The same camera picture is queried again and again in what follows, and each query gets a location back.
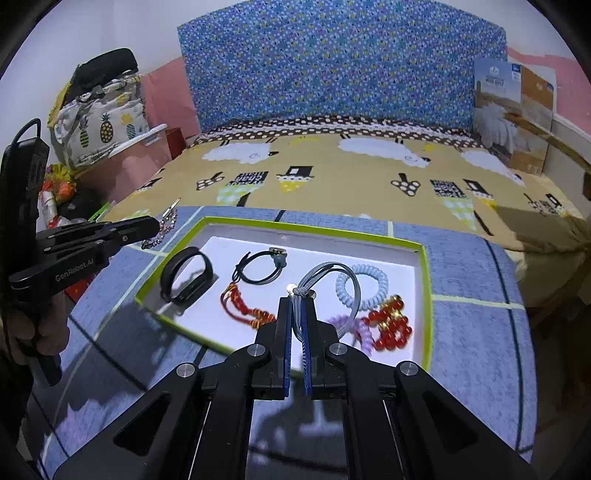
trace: black cord bracelet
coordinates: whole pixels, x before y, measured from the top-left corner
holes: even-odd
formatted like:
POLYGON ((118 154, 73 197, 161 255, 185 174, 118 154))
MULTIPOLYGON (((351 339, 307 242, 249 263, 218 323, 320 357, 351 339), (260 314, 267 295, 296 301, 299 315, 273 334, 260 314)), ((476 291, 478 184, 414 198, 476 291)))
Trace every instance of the black cord bracelet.
POLYGON ((169 303, 172 302, 179 306, 185 306, 197 300, 203 295, 209 287, 213 285, 213 267, 207 255, 201 252, 197 247, 187 247, 175 254, 164 266, 160 275, 160 295, 162 299, 169 303), (200 255, 205 263, 205 271, 197 278, 191 280, 182 291, 175 297, 171 297, 174 278, 183 264, 190 258, 200 255))
POLYGON ((287 251, 282 248, 270 248, 269 250, 263 250, 262 252, 256 253, 249 257, 251 253, 248 252, 236 265, 234 273, 232 274, 232 281, 237 283, 238 280, 244 280, 246 283, 251 285, 265 285, 276 280, 281 275, 282 270, 287 266, 287 251), (263 257, 264 255, 270 255, 275 264, 275 270, 271 275, 261 280, 251 280, 244 274, 244 268, 252 262, 254 259, 263 257))

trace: red beaded bracelet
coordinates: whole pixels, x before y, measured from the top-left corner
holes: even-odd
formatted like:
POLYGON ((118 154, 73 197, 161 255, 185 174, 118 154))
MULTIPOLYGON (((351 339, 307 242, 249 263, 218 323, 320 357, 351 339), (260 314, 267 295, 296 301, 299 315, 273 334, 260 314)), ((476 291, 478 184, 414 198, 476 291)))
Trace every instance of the red beaded bracelet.
POLYGON ((404 302, 399 295, 394 295, 380 305, 379 310, 371 310, 367 317, 361 320, 370 327, 378 326, 379 339, 374 340, 374 348, 394 350, 403 348, 413 329, 408 326, 408 317, 402 315, 404 302))
POLYGON ((232 317, 234 320, 238 320, 239 322, 250 325, 255 330, 265 323, 275 321, 275 315, 269 313, 266 310, 248 308, 246 303, 244 303, 244 300, 242 300, 238 286, 234 282, 231 282, 223 291, 222 295, 220 296, 220 302, 222 303, 224 311, 230 317, 232 317), (232 302, 236 310, 238 310, 240 313, 243 315, 250 315, 254 317, 254 319, 239 317, 238 315, 230 312, 230 310, 228 310, 228 300, 232 302))

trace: gray blue fabric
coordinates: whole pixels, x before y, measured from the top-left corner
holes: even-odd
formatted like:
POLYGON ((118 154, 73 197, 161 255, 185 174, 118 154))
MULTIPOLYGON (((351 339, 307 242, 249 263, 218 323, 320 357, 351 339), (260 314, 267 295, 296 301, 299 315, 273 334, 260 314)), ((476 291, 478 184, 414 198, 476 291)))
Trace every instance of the gray blue fabric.
MULTIPOLYGON (((181 207, 175 229, 155 249, 169 251, 203 216, 388 232, 388 223, 381 220, 243 207, 181 207)), ((534 354, 525 312, 502 305, 522 305, 511 262, 502 249, 477 236, 404 223, 393 224, 393 229, 394 236, 426 246, 433 293, 453 296, 433 302, 430 374, 529 459, 537 411, 534 354), (455 297, 499 305, 462 303, 455 297)), ((34 387, 57 437, 34 399, 30 420, 24 424, 33 458, 44 459, 42 470, 50 478, 68 455, 176 365, 196 360, 205 367, 223 361, 223 355, 172 331, 134 302, 135 293, 161 260, 149 252, 123 248, 74 308, 72 318, 84 332, 70 321, 70 343, 61 355, 61 383, 46 390, 34 387), (89 344, 85 332, 108 358, 89 344)), ((312 402, 296 382, 285 401, 256 402, 246 477, 346 478, 341 420, 334 401, 312 402)))
POLYGON ((476 58, 505 31, 430 0, 251 0, 178 28, 204 131, 353 115, 468 128, 476 58))

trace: human hand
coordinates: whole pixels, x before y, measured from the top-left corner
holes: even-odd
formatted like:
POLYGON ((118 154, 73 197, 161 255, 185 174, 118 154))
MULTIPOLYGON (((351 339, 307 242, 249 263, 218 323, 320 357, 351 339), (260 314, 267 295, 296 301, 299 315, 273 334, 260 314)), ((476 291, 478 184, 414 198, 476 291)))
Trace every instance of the human hand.
MULTIPOLYGON (((35 336, 35 326, 27 315, 20 310, 6 309, 9 342, 14 361, 19 365, 27 364, 27 357, 21 352, 17 339, 31 340, 35 336)), ((39 323, 39 338, 37 351, 42 355, 55 355, 66 348, 70 340, 70 329, 67 325, 66 301, 61 292, 51 299, 51 306, 39 323)), ((4 328, 0 331, 0 348, 8 351, 4 328)))

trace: silver chain bracelet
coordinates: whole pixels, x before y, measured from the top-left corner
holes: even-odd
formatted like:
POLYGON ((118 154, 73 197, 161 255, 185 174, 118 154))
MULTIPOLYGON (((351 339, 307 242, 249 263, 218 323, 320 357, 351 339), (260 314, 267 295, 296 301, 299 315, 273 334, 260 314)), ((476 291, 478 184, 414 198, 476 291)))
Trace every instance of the silver chain bracelet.
POLYGON ((177 199, 170 207, 166 209, 160 220, 160 230, 158 234, 153 238, 148 238, 142 242, 142 250, 147 248, 153 248, 162 243, 167 233, 174 230, 174 226, 177 223, 177 209, 176 206, 180 199, 177 199))

